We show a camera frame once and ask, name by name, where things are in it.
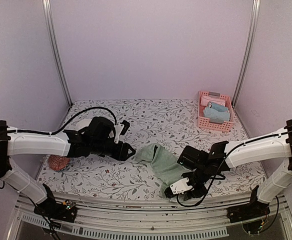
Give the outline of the pink rolled towel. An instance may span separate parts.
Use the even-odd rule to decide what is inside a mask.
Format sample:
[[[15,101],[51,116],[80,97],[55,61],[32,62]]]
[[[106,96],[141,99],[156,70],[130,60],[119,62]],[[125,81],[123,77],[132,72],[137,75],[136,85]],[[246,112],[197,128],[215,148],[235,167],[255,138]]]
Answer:
[[[200,105],[207,107],[208,103],[212,102],[221,106],[225,106],[225,100],[220,99],[220,98],[215,98],[215,97],[210,97],[208,95],[202,95],[200,99]]]

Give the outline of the blue patterned rolled towel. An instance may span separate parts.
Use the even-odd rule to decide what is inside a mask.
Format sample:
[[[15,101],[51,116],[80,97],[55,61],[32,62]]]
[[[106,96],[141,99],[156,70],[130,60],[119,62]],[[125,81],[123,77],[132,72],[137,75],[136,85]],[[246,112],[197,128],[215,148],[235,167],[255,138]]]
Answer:
[[[211,108],[211,109],[214,109],[214,110],[216,110],[218,112],[227,112],[227,113],[229,112],[229,108],[228,107],[220,105],[220,104],[217,104],[215,102],[211,102],[211,101],[207,104],[207,107]]]

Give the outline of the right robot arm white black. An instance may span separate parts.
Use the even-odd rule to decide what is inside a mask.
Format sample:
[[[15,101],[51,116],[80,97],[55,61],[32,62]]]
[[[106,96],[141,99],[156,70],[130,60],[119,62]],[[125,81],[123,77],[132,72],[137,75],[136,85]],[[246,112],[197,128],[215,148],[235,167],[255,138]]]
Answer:
[[[207,196],[209,189],[204,185],[223,171],[248,163],[270,159],[282,159],[272,175],[251,192],[250,202],[244,213],[255,218],[267,207],[275,196],[292,183],[292,119],[285,127],[259,137],[242,141],[221,141],[214,143],[209,152],[186,146],[178,164],[190,171],[169,186],[173,195],[187,198]]]

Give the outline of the right aluminium frame post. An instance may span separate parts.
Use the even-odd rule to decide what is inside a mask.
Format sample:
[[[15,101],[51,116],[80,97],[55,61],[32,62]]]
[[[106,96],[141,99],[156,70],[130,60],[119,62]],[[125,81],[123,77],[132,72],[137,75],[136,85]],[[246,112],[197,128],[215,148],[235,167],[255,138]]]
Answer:
[[[242,87],[244,84],[244,80],[245,80],[245,76],[246,76],[246,72],[248,69],[249,59],[251,56],[251,51],[253,48],[254,38],[255,38],[257,24],[258,24],[259,10],[260,10],[260,0],[253,0],[243,60],[242,60],[242,64],[240,67],[237,84],[235,86],[234,95],[232,98],[232,106],[234,108],[236,107],[236,105],[239,102],[240,93],[241,93],[241,90],[242,90]]]

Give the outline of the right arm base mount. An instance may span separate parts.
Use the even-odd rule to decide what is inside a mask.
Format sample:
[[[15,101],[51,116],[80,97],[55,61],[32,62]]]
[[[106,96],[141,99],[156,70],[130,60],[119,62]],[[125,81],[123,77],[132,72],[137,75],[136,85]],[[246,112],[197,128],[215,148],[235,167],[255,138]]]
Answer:
[[[262,203],[258,199],[251,199],[249,203],[227,208],[226,216],[231,223],[236,223],[262,217],[269,213],[269,203]]]

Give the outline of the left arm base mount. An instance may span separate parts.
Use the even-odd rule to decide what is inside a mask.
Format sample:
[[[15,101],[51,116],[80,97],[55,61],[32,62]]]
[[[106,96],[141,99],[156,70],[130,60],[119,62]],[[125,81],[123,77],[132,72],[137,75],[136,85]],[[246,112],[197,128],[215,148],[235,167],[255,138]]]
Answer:
[[[78,209],[74,202],[65,200],[62,203],[58,203],[52,198],[48,198],[42,203],[37,204],[34,209],[34,213],[37,215],[69,223],[74,223],[77,211]]]

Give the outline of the front aluminium rail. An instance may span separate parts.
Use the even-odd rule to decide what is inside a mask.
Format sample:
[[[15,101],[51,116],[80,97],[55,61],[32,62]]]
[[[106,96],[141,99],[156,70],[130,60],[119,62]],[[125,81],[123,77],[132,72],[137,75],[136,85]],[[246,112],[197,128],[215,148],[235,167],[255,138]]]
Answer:
[[[249,201],[248,193],[207,198],[182,207],[168,200],[121,200],[55,193],[58,202],[76,203],[73,223],[60,221],[60,239],[92,240],[292,240],[292,214],[284,195],[270,204],[262,233],[245,232],[231,222],[227,209]]]

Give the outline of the light blue towel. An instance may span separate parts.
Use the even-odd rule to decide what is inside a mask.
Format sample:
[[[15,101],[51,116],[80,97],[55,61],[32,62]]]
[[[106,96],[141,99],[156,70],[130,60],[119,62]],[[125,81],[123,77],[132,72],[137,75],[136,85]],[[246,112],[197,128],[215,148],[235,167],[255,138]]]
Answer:
[[[217,122],[228,122],[231,114],[229,112],[218,112],[214,109],[205,107],[203,110],[203,116]]]

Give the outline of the green towel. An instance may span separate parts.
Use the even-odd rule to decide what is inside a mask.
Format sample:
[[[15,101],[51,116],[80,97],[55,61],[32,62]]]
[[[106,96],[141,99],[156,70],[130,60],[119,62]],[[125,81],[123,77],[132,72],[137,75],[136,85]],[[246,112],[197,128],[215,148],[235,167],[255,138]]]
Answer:
[[[164,191],[176,181],[182,179],[182,174],[188,172],[186,168],[177,163],[177,158],[162,145],[149,144],[135,155],[137,161],[150,163],[156,178],[162,181],[160,197],[167,198]]]

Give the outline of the white bowl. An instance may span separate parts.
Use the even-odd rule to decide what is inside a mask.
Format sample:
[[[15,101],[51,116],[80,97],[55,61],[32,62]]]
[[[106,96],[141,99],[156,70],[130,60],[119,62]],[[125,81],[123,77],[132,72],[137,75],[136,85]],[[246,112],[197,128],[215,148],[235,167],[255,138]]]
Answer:
[[[91,120],[92,120],[91,118],[87,118],[87,119],[83,119],[83,120],[79,121],[75,126],[75,130],[79,131],[85,127],[88,127]]]

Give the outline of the pink plastic basket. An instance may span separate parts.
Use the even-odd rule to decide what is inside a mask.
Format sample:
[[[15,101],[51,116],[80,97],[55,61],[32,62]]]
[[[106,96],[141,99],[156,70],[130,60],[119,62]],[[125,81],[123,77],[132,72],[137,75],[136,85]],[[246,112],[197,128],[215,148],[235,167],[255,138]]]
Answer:
[[[234,113],[230,96],[211,91],[199,91],[199,128],[229,132],[234,124]]]

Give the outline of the left aluminium frame post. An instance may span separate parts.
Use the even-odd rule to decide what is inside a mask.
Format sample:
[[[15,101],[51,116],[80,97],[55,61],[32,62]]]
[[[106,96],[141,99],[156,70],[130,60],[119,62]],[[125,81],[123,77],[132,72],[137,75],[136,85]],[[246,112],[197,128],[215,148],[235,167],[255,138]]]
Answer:
[[[70,90],[66,81],[66,77],[65,77],[65,73],[64,73],[64,69],[62,65],[62,60],[59,53],[58,42],[57,42],[57,37],[56,37],[56,32],[55,32],[55,27],[54,27],[54,22],[53,22],[51,1],[42,0],[42,4],[43,4],[44,16],[45,16],[45,21],[46,21],[46,26],[47,26],[47,31],[48,31],[48,37],[50,39],[52,53],[53,53],[57,73],[59,76],[61,88],[62,88],[67,105],[71,106],[73,104],[73,101],[72,101]]]

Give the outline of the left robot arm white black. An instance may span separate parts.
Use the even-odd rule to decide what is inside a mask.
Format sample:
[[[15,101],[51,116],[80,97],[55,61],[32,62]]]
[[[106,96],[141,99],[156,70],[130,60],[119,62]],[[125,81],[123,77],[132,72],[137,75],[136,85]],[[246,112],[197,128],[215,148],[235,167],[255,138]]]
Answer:
[[[72,206],[57,203],[48,186],[37,183],[13,160],[14,155],[53,155],[67,158],[98,155],[126,161],[136,151],[120,141],[130,124],[112,123],[101,116],[79,121],[74,130],[39,132],[7,126],[0,120],[0,180],[29,197],[38,214],[55,218],[70,213]]]

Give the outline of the aluminium frame post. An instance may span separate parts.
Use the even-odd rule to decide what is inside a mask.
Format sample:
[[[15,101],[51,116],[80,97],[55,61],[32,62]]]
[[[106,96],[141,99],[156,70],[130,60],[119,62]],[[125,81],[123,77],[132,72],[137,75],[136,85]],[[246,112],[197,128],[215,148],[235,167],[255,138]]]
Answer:
[[[64,69],[62,65],[62,60],[59,53],[58,42],[57,42],[57,37],[56,37],[56,32],[55,32],[55,27],[54,27],[54,22],[53,22],[51,1],[42,0],[42,4],[43,4],[44,16],[45,16],[45,21],[46,21],[46,26],[47,26],[47,31],[48,31],[48,37],[50,39],[52,53],[53,53],[57,73],[59,76],[61,88],[62,88],[67,105],[71,106],[73,104],[73,101],[72,101],[70,90],[66,81],[66,77],[65,77],[65,73],[64,73]]]
[[[244,84],[244,80],[245,80],[245,76],[246,76],[246,72],[248,69],[249,59],[251,56],[251,51],[253,48],[254,38],[255,38],[257,24],[258,24],[259,10],[260,10],[260,0],[253,0],[243,60],[242,60],[242,64],[240,67],[237,84],[235,86],[234,95],[232,98],[232,106],[234,108],[236,107],[236,105],[239,102],[240,93],[241,93],[241,90],[242,90],[242,87]]]

